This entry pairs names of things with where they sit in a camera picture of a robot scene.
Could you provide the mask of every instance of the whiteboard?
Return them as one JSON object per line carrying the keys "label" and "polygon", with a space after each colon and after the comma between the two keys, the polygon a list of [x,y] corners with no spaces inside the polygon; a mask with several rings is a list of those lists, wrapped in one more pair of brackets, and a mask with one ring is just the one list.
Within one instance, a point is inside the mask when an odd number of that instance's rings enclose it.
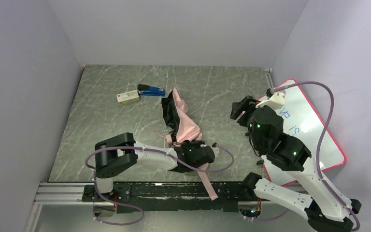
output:
{"label": "whiteboard", "polygon": [[[287,86],[296,82],[295,79],[289,79],[280,86]],[[300,139],[311,151],[312,157],[315,157],[316,146],[324,123],[300,87],[291,87],[285,91],[285,106],[275,110],[284,119],[284,133]],[[263,101],[266,99],[267,97],[263,96],[259,100]],[[262,156],[262,158],[264,159],[265,170],[270,181],[278,185],[288,185],[296,181],[290,175],[274,166],[266,156]],[[328,130],[321,145],[319,163],[321,169],[329,170],[343,165],[345,162],[346,155]]]}

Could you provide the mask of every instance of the small box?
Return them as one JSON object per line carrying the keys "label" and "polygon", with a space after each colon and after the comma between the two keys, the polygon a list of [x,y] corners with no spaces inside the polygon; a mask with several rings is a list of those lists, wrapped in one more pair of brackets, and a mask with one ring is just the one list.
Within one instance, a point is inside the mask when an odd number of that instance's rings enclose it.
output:
{"label": "small box", "polygon": [[137,90],[117,94],[117,101],[120,105],[125,105],[132,102],[140,101],[139,93]]}

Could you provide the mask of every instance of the cable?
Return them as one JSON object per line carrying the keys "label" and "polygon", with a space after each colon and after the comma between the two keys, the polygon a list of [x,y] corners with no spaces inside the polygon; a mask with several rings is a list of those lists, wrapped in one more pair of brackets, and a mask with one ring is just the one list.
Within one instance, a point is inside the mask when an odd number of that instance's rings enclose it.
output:
{"label": "cable", "polygon": [[334,99],[333,99],[333,93],[332,91],[329,89],[328,86],[326,86],[325,84],[322,84],[320,82],[317,82],[317,81],[304,81],[304,82],[298,82],[298,83],[294,83],[294,84],[291,84],[291,85],[287,85],[287,86],[282,86],[282,87],[277,87],[277,88],[274,88],[274,92],[278,92],[278,91],[281,91],[281,90],[285,90],[287,88],[291,88],[291,87],[294,87],[294,86],[300,86],[300,85],[308,85],[308,84],[312,84],[312,85],[318,85],[318,86],[321,86],[323,87],[324,89],[326,89],[326,91],[328,91],[329,93],[329,97],[330,97],[330,108],[329,108],[329,114],[328,114],[328,117],[327,117],[327,120],[325,122],[325,126],[324,128],[322,129],[322,133],[321,133],[321,136],[319,137],[319,140],[318,140],[318,145],[316,146],[316,170],[317,170],[317,173],[318,173],[318,176],[319,178],[321,179],[322,183],[325,185],[325,187],[329,190],[329,192],[342,204],[342,206],[346,207],[349,211],[349,213],[353,216],[353,218],[355,219],[355,222],[356,222],[356,227],[352,229],[352,231],[358,231],[360,229],[360,222],[359,222],[359,219],[356,217],[355,213],[352,211],[351,208],[349,208],[346,204],[346,202],[342,199],[342,197],[340,197],[334,190],[333,188],[329,185],[329,183],[324,180],[324,177],[322,175],[322,170],[321,170],[321,167],[319,165],[319,160],[320,160],[320,156],[319,156],[319,152],[321,150],[321,144],[322,144],[322,140],[324,138],[324,135],[325,135],[325,132],[327,131],[328,129],[328,124],[330,122],[330,119],[332,118],[332,113],[333,113],[333,105],[334,105]]}
{"label": "cable", "polygon": [[121,150],[121,149],[124,149],[124,150],[128,150],[128,149],[131,149],[131,150],[144,150],[144,151],[151,151],[151,152],[156,152],[156,153],[160,153],[162,155],[167,155],[168,157],[172,158],[173,160],[176,160],[177,162],[179,162],[180,164],[184,165],[185,167],[191,169],[191,170],[194,170],[194,171],[197,171],[197,172],[202,172],[202,173],[218,173],[218,172],[222,172],[226,169],[228,169],[229,167],[232,166],[232,164],[234,163],[234,155],[228,151],[225,147],[222,147],[220,145],[216,145],[216,147],[218,147],[219,149],[227,152],[229,154],[229,156],[231,156],[231,162],[229,163],[229,165],[223,167],[223,168],[220,168],[220,169],[217,169],[217,170],[204,170],[204,169],[199,169],[199,168],[195,168],[193,166],[190,166],[188,165],[187,163],[185,163],[184,161],[180,160],[179,158],[171,155],[171,154],[167,154],[166,152],[162,151],[162,150],[159,150],[159,149],[152,149],[152,148],[143,148],[143,147],[136,147],[136,146],[112,146],[112,147],[106,147],[106,148],[101,148],[99,150],[96,150],[92,153],[90,153],[90,155],[87,156],[86,160],[85,160],[85,165],[86,167],[88,168],[91,168],[93,170],[96,170],[95,167],[91,166],[88,164],[88,161],[89,159],[94,156],[95,154],[97,153],[100,153],[100,152],[103,152],[103,151],[113,151],[113,150]]}
{"label": "cable", "polygon": [[261,211],[261,208],[262,208],[262,199],[258,197],[258,200],[257,200],[257,209],[259,211]]}
{"label": "cable", "polygon": [[250,145],[251,145],[251,147],[252,147],[252,150],[254,151],[254,154],[255,154],[257,157],[261,157],[261,156],[257,153],[257,151],[255,151],[254,145],[252,144],[251,136],[248,136],[248,140],[249,140],[249,142],[250,142]]}
{"label": "cable", "polygon": [[265,221],[273,221],[273,220],[277,220],[277,219],[280,219],[282,218],[285,214],[287,214],[289,211],[289,209],[286,209],[284,212],[282,212],[280,215],[278,216],[275,216],[273,218],[266,218],[266,219],[261,219],[261,218],[253,218],[253,217],[247,217],[247,216],[243,216],[243,215],[238,215],[238,217],[240,218],[250,218],[251,221],[262,221],[262,222],[265,222]]}
{"label": "cable", "polygon": [[106,147],[106,148],[101,148],[99,150],[96,150],[92,153],[90,153],[86,159],[85,159],[85,166],[92,169],[93,170],[93,182],[94,182],[94,187],[95,187],[95,191],[96,193],[105,201],[107,202],[110,202],[110,203],[113,203],[115,205],[120,205],[120,206],[124,206],[124,207],[130,207],[130,208],[134,208],[134,209],[137,209],[139,210],[141,213],[142,213],[142,216],[135,220],[135,221],[131,221],[131,222],[127,222],[127,223],[116,223],[116,222],[109,222],[109,221],[104,221],[104,220],[101,220],[100,218],[98,218],[96,216],[96,213],[95,213],[95,208],[93,207],[92,209],[92,213],[93,213],[93,219],[100,222],[100,223],[105,223],[105,224],[109,224],[109,225],[115,225],[115,226],[126,226],[126,225],[132,225],[132,224],[135,224],[139,221],[141,221],[143,218],[144,218],[144,210],[138,206],[135,206],[135,205],[132,205],[132,204],[125,204],[125,203],[120,203],[120,202],[117,202],[117,201],[112,201],[112,200],[109,200],[108,198],[106,198],[105,196],[103,196],[103,194],[100,193],[98,187],[97,187],[97,183],[96,183],[96,168],[91,166],[88,162],[90,160],[91,157],[93,157],[95,154],[97,153],[100,153],[100,152],[103,152],[103,151],[111,151],[111,150],[120,150],[120,149],[124,149],[124,150],[127,150],[127,149],[131,149],[131,150],[144,150],[144,151],[150,151],[150,152],[156,152],[156,153],[160,153],[161,155],[167,155],[168,157],[172,158],[173,160],[176,160],[177,162],[181,163],[182,165],[184,165],[185,167],[191,169],[191,170],[194,170],[194,171],[198,171],[198,172],[204,172],[204,173],[216,173],[216,172],[221,172],[223,170],[226,170],[228,169],[229,167],[232,166],[232,164],[234,163],[234,156],[233,154],[231,154],[230,151],[228,151],[226,148],[220,146],[220,145],[216,145],[216,147],[218,147],[219,149],[227,152],[230,156],[231,156],[231,163],[229,165],[227,165],[226,167],[224,168],[220,168],[220,169],[217,169],[217,170],[203,170],[203,169],[198,169],[198,168],[194,168],[188,164],[186,164],[185,162],[181,161],[180,159],[178,159],[177,157],[171,155],[171,154],[166,154],[164,151],[162,150],[158,150],[158,149],[152,149],[152,148],[143,148],[143,147],[136,147],[136,146],[114,146],[114,147]]}

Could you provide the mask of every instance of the blue stapler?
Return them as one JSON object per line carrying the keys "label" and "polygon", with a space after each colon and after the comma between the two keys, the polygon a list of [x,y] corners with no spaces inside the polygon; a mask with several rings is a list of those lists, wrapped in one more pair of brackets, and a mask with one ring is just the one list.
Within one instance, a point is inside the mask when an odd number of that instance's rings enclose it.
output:
{"label": "blue stapler", "polygon": [[139,92],[139,95],[143,95],[143,96],[164,97],[166,95],[166,90],[164,90],[163,88],[142,85],[142,84],[137,85],[137,91]]}

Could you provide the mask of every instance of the pink cloth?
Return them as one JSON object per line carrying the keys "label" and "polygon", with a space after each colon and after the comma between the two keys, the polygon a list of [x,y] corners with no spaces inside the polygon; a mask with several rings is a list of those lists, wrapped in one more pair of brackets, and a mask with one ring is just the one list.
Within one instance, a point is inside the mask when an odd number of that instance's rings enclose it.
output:
{"label": "pink cloth", "polygon": [[[178,131],[176,134],[177,143],[182,143],[185,140],[189,141],[202,140],[202,133],[200,127],[186,114],[188,111],[187,103],[180,98],[180,95],[178,94],[176,88],[173,89],[172,93],[175,102],[175,107],[177,109],[177,114],[180,118],[180,125],[178,127]],[[169,145],[173,145],[173,141],[170,135],[167,135],[166,139]],[[208,168],[208,163],[203,164],[199,168],[206,170]],[[213,201],[217,199],[218,198],[217,193],[215,192],[213,186],[211,185],[207,174],[203,172],[198,172],[198,174],[211,200]]]}
{"label": "pink cloth", "polygon": [[[175,107],[177,109],[177,114],[180,118],[180,125],[178,126],[178,131],[176,134],[177,142],[182,143],[185,140],[201,140],[202,134],[200,127],[187,116],[188,106],[187,103],[180,98],[176,88],[173,89],[173,98],[175,102]],[[167,142],[172,145],[173,141],[170,135],[166,136]]]}

